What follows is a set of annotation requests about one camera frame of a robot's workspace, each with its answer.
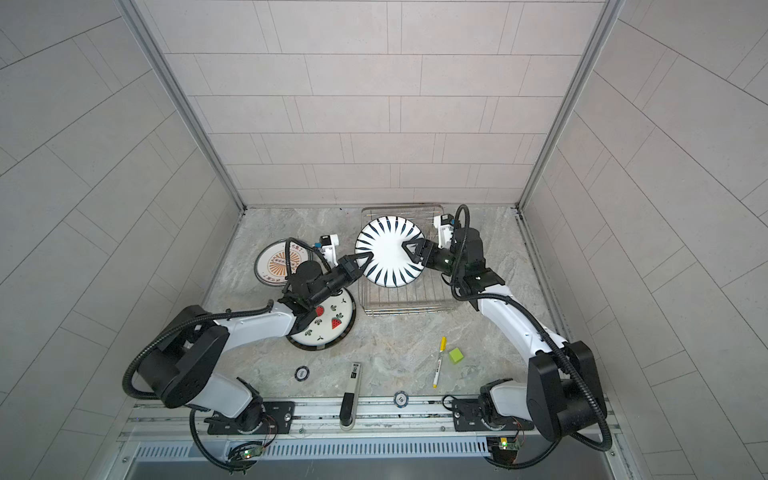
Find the metal wire basket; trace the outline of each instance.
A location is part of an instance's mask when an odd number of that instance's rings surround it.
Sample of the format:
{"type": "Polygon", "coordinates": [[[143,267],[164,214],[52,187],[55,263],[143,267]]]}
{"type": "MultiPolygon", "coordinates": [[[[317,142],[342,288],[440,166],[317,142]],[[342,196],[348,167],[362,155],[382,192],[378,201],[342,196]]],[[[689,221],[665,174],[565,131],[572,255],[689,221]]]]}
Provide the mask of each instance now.
{"type": "MultiPolygon", "coordinates": [[[[362,209],[362,229],[371,220],[385,215],[394,215],[411,220],[430,240],[437,241],[437,229],[432,219],[442,215],[438,204],[395,205],[388,207],[366,207],[362,209]]],[[[359,284],[360,304],[370,316],[409,315],[413,313],[445,312],[453,310],[458,302],[451,296],[451,290],[442,281],[440,272],[424,269],[419,278],[405,286],[387,288],[361,279],[359,284]]]]}

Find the tiled wall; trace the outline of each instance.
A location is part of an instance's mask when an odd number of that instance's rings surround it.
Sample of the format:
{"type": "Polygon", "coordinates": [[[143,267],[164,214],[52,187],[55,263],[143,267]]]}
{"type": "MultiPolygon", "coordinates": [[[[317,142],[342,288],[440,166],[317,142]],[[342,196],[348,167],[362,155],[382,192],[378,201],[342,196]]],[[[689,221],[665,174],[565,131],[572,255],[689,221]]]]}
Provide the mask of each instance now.
{"type": "Polygon", "coordinates": [[[82,478],[237,207],[111,0],[0,2],[0,478],[82,478]]]}
{"type": "Polygon", "coordinates": [[[766,31],[629,0],[525,209],[648,478],[768,474],[766,31]]]}
{"type": "Polygon", "coordinates": [[[251,205],[516,202],[603,7],[137,3],[251,205]]]}

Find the green block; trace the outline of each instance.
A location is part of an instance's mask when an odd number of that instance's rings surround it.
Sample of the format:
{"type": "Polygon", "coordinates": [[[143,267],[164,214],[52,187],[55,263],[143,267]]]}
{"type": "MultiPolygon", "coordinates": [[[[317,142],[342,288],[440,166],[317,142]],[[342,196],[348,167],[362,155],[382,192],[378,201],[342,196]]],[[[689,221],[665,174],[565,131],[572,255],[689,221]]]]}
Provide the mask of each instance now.
{"type": "Polygon", "coordinates": [[[462,351],[459,349],[451,350],[448,355],[451,357],[451,361],[454,363],[459,363],[464,358],[464,354],[462,354],[462,351]]]}

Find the white plate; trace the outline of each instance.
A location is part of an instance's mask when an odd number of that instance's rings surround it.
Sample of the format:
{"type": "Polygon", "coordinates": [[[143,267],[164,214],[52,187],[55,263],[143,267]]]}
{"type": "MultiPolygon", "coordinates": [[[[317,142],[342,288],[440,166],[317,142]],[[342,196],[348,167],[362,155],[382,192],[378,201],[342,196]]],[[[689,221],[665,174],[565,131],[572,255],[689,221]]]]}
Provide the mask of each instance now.
{"type": "Polygon", "coordinates": [[[336,345],[352,329],[355,322],[355,300],[347,289],[330,296],[318,307],[317,318],[304,331],[288,337],[304,350],[321,350],[336,345]]]}
{"type": "MultiPolygon", "coordinates": [[[[310,260],[312,255],[297,243],[290,244],[291,272],[296,272],[300,263],[310,260]]],[[[259,253],[253,264],[253,272],[261,283],[269,286],[286,284],[286,241],[278,240],[259,253]]]]}
{"type": "MultiPolygon", "coordinates": [[[[389,288],[405,286],[416,280],[424,267],[411,261],[402,249],[402,242],[423,237],[411,220],[379,217],[364,226],[355,242],[355,253],[373,252],[365,271],[368,280],[389,288]]],[[[362,266],[366,260],[357,262],[362,266]]]]}

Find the robotic arm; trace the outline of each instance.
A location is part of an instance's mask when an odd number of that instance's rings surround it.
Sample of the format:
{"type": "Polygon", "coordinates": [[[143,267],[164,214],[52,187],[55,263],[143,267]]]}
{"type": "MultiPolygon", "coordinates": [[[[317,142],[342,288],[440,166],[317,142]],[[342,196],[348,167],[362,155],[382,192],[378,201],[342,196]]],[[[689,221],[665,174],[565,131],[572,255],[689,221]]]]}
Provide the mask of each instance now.
{"type": "MultiPolygon", "coordinates": [[[[504,280],[485,266],[482,240],[468,225],[466,206],[459,208],[457,216],[462,209],[464,227],[451,215],[436,217],[438,243],[420,238],[403,242],[402,248],[414,263],[450,274],[454,297],[469,301],[528,358],[527,388],[516,382],[496,382],[482,392],[485,420],[490,425],[504,425],[511,416],[532,420],[542,436],[553,442],[548,452],[566,435],[607,451],[611,435],[591,351],[583,342],[569,343],[542,326],[515,300],[504,280]],[[570,378],[561,379],[560,371],[570,378]],[[594,423],[601,427],[601,443],[578,434],[594,423]]],[[[159,399],[168,408],[212,409],[236,430],[253,431],[265,415],[258,391],[242,379],[234,381],[214,373],[214,367],[227,350],[303,331],[317,317],[316,309],[324,300],[364,274],[373,254],[345,255],[331,266],[338,244],[332,237],[321,238],[322,250],[295,239],[286,242],[286,258],[290,258],[290,243],[298,243],[318,253],[326,272],[312,260],[301,263],[295,273],[288,269],[278,304],[270,301],[260,310],[215,314],[199,306],[182,310],[131,362],[123,376],[123,390],[134,398],[159,399]],[[134,388],[136,372],[152,392],[134,388]]]]}

